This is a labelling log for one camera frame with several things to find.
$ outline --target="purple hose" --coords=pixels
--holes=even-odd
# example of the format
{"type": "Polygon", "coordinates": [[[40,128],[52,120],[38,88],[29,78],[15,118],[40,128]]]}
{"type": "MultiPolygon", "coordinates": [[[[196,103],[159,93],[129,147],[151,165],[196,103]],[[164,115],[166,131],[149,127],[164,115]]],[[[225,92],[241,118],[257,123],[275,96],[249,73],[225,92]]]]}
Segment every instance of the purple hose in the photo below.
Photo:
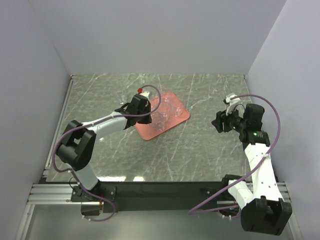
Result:
{"type": "MultiPolygon", "coordinates": [[[[259,98],[264,100],[266,103],[268,103],[270,105],[270,107],[273,109],[275,116],[276,116],[276,120],[278,123],[278,129],[277,129],[277,133],[276,133],[276,137],[274,142],[272,143],[272,145],[270,146],[269,150],[265,153],[266,155],[269,154],[275,147],[275,145],[277,144],[278,140],[279,140],[279,136],[280,136],[280,129],[281,129],[281,124],[280,124],[280,117],[279,114],[276,110],[276,108],[271,104],[271,102],[269,102],[267,99],[265,99],[262,96],[259,95],[255,95],[255,94],[243,94],[243,95],[239,95],[239,96],[235,96],[232,97],[230,100],[236,99],[236,98],[242,98],[242,97],[255,97],[255,98],[259,98]]],[[[250,172],[248,172],[248,174],[244,175],[243,177],[239,178],[237,181],[231,183],[230,185],[222,188],[221,190],[217,191],[215,194],[213,194],[211,197],[207,198],[206,200],[204,200],[203,202],[199,203],[197,206],[195,206],[194,208],[192,208],[188,214],[189,215],[194,215],[194,214],[200,214],[200,213],[208,213],[208,212],[213,212],[213,211],[218,211],[220,210],[219,208],[212,208],[212,209],[206,209],[206,210],[200,210],[200,211],[195,211],[199,208],[201,208],[203,205],[205,205],[206,203],[210,202],[212,199],[216,198],[217,196],[219,196],[220,194],[222,194],[224,191],[228,190],[229,188],[233,187],[234,185],[240,183],[241,181],[245,180],[246,178],[250,177],[260,166],[261,164],[264,162],[264,160],[266,159],[266,157],[264,156],[261,161],[255,166],[254,169],[252,169],[250,172]]]]}
{"type": "MultiPolygon", "coordinates": [[[[99,121],[94,122],[93,124],[90,123],[90,124],[86,124],[86,125],[82,125],[82,126],[77,126],[77,127],[73,128],[73,129],[65,132],[65,133],[56,141],[56,143],[55,143],[55,145],[54,145],[54,148],[53,148],[53,152],[52,152],[52,155],[51,155],[51,163],[52,163],[52,166],[53,166],[54,170],[56,170],[58,173],[64,173],[64,172],[66,172],[66,171],[71,171],[71,173],[72,173],[73,177],[75,178],[75,180],[77,181],[77,183],[80,183],[79,179],[77,178],[77,176],[76,176],[76,174],[75,174],[75,172],[73,171],[72,168],[66,168],[66,169],[61,170],[61,169],[59,169],[59,168],[57,167],[57,165],[56,165],[55,156],[56,156],[56,153],[57,153],[58,148],[59,148],[60,145],[61,145],[62,140],[63,140],[67,135],[69,135],[69,134],[71,134],[71,133],[73,133],[73,132],[75,132],[75,131],[77,131],[77,130],[84,129],[84,128],[87,128],[87,127],[93,127],[93,126],[95,126],[95,125],[97,125],[97,124],[104,123],[104,122],[106,122],[106,121],[108,121],[108,120],[110,120],[110,119],[112,119],[112,118],[144,117],[144,116],[148,116],[148,115],[154,113],[154,112],[158,109],[158,107],[160,106],[160,104],[161,104],[161,94],[160,94],[160,91],[159,91],[158,88],[156,88],[154,85],[144,85],[144,86],[142,86],[141,88],[143,89],[143,88],[145,88],[145,87],[154,88],[154,89],[156,90],[156,92],[158,93],[159,102],[158,102],[157,106],[154,108],[154,110],[152,110],[151,112],[144,113],[144,114],[139,114],[139,115],[134,115],[134,114],[119,114],[119,115],[115,115],[115,116],[113,116],[113,117],[112,117],[112,116],[107,116],[107,117],[105,117],[105,118],[103,118],[103,119],[101,119],[101,120],[99,120],[99,121]]],[[[95,195],[95,194],[89,192],[81,183],[80,183],[79,185],[80,185],[80,187],[82,188],[82,190],[83,190],[85,193],[87,193],[88,195],[90,195],[90,196],[92,196],[92,197],[94,197],[94,198],[97,198],[97,199],[100,199],[100,200],[102,200],[102,201],[104,201],[104,202],[109,203],[109,204],[112,206],[112,208],[113,208],[113,211],[112,211],[111,215],[108,216],[108,217],[106,217],[106,218],[103,218],[103,219],[92,219],[92,218],[89,218],[89,217],[85,216],[85,217],[84,217],[85,219],[88,219],[89,221],[92,221],[92,222],[103,222],[103,221],[106,221],[106,220],[112,218],[112,217],[115,215],[115,213],[116,213],[116,205],[115,205],[112,201],[110,201],[110,200],[108,200],[108,199],[106,199],[106,198],[104,198],[104,197],[101,197],[101,196],[98,196],[98,195],[95,195]]]]}

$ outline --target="purple cable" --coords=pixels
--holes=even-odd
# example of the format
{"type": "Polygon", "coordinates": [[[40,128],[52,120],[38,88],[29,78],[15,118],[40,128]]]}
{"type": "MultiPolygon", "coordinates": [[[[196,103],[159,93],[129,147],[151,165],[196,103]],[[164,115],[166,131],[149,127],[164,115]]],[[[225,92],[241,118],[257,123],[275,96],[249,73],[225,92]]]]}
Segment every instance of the purple cable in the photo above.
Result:
{"type": "MultiPolygon", "coordinates": [[[[276,146],[278,140],[279,140],[279,136],[280,136],[280,129],[281,129],[281,124],[280,124],[280,117],[279,114],[276,110],[276,108],[272,105],[271,102],[269,102],[267,99],[265,99],[262,96],[259,95],[255,95],[255,94],[243,94],[243,95],[239,95],[239,96],[235,96],[230,98],[230,100],[236,99],[236,98],[242,98],[242,97],[255,97],[255,98],[259,98],[264,100],[266,103],[268,103],[270,105],[270,107],[273,109],[275,116],[276,116],[276,120],[278,123],[278,128],[277,128],[277,133],[276,133],[276,137],[274,142],[272,143],[272,145],[270,146],[269,150],[265,153],[266,155],[268,155],[276,146]]],[[[220,210],[219,208],[212,208],[212,209],[207,209],[207,210],[200,210],[200,211],[195,211],[199,208],[201,208],[203,205],[205,205],[206,203],[210,202],[212,199],[216,198],[217,196],[219,196],[220,194],[222,194],[224,191],[228,190],[229,188],[233,187],[234,185],[240,183],[241,181],[245,180],[246,178],[250,177],[264,162],[264,160],[266,159],[266,157],[264,156],[260,162],[255,166],[254,169],[252,169],[250,172],[248,172],[248,174],[244,175],[243,177],[239,178],[237,181],[231,183],[230,185],[222,188],[221,190],[217,191],[215,194],[213,194],[211,197],[207,198],[206,200],[204,200],[203,202],[199,203],[197,206],[195,206],[194,208],[192,208],[188,214],[189,215],[194,215],[194,214],[200,214],[200,213],[208,213],[208,212],[213,212],[213,211],[218,211],[220,210]]]]}
{"type": "MultiPolygon", "coordinates": [[[[57,167],[57,165],[56,165],[55,156],[56,156],[56,153],[57,153],[58,148],[59,148],[60,145],[61,145],[62,140],[63,140],[67,135],[69,135],[69,134],[71,134],[71,133],[73,133],[73,132],[75,132],[75,131],[77,131],[77,130],[84,129],[84,128],[87,128],[87,127],[93,127],[93,126],[95,126],[95,125],[97,125],[97,124],[104,123],[104,122],[106,122],[106,121],[108,121],[108,120],[110,120],[110,119],[112,119],[112,118],[144,117],[144,116],[148,116],[148,115],[154,113],[154,112],[159,108],[159,106],[160,106],[160,104],[161,104],[161,94],[160,94],[160,91],[159,91],[158,88],[156,88],[154,85],[149,85],[149,84],[147,84],[147,85],[142,86],[141,88],[143,89],[143,88],[145,88],[145,87],[154,88],[154,89],[156,90],[156,92],[158,93],[159,102],[158,102],[157,106],[154,108],[154,110],[152,110],[151,112],[148,112],[148,113],[138,114],[138,115],[134,115],[134,114],[119,114],[119,115],[115,115],[115,116],[113,116],[113,117],[112,117],[112,116],[107,116],[107,117],[105,117],[105,118],[103,118],[103,119],[101,119],[101,120],[99,120],[99,121],[94,122],[93,124],[86,124],[86,125],[82,125],[82,126],[77,126],[77,127],[73,128],[73,129],[65,132],[65,133],[56,141],[56,143],[55,143],[55,145],[54,145],[54,148],[53,148],[53,152],[52,152],[52,155],[51,155],[51,163],[52,163],[52,166],[53,166],[54,170],[56,170],[58,173],[64,173],[64,172],[66,172],[66,171],[71,171],[71,173],[72,173],[73,177],[75,178],[75,180],[77,181],[77,183],[80,183],[79,179],[77,178],[77,176],[76,176],[76,174],[75,174],[75,172],[73,171],[72,168],[66,168],[66,169],[61,170],[61,169],[59,169],[59,168],[57,167]]],[[[104,201],[104,202],[109,203],[109,204],[112,206],[112,208],[113,208],[112,214],[111,214],[110,216],[106,217],[106,218],[103,218],[103,219],[92,219],[92,218],[89,218],[89,217],[85,216],[85,217],[84,217],[85,219],[88,219],[89,221],[92,221],[92,222],[103,222],[103,221],[106,221],[106,220],[108,220],[108,219],[110,219],[110,218],[112,218],[112,217],[114,216],[114,214],[116,213],[116,205],[115,205],[112,201],[110,201],[110,200],[108,200],[108,199],[106,199],[106,198],[104,198],[104,197],[101,197],[101,196],[98,196],[98,195],[95,195],[95,194],[89,192],[81,183],[80,183],[79,185],[80,185],[80,187],[82,188],[82,190],[83,190],[86,194],[88,194],[88,195],[90,195],[90,196],[92,196],[92,197],[94,197],[94,198],[100,199],[100,200],[102,200],[102,201],[104,201]]]]}

